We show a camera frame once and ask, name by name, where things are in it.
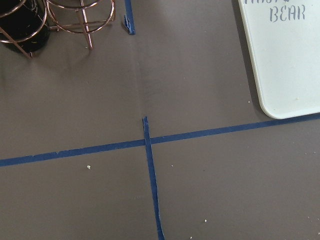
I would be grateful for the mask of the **cream bear tray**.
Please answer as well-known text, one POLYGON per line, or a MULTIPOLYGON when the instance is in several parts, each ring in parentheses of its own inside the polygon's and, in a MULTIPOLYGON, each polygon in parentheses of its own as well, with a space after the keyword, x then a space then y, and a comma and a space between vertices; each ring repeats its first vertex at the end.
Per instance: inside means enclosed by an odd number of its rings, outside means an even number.
POLYGON ((320 111, 320 3, 241 0, 258 100, 273 119, 320 111))

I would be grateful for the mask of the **dark wine bottle upper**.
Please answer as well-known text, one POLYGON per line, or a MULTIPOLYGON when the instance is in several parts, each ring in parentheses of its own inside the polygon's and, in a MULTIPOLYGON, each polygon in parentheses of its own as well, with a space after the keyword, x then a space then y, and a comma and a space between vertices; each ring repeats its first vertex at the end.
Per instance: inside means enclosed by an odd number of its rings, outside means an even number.
POLYGON ((50 30, 44 16, 42 0, 0 2, 0 27, 26 52, 35 52, 47 43, 50 30))

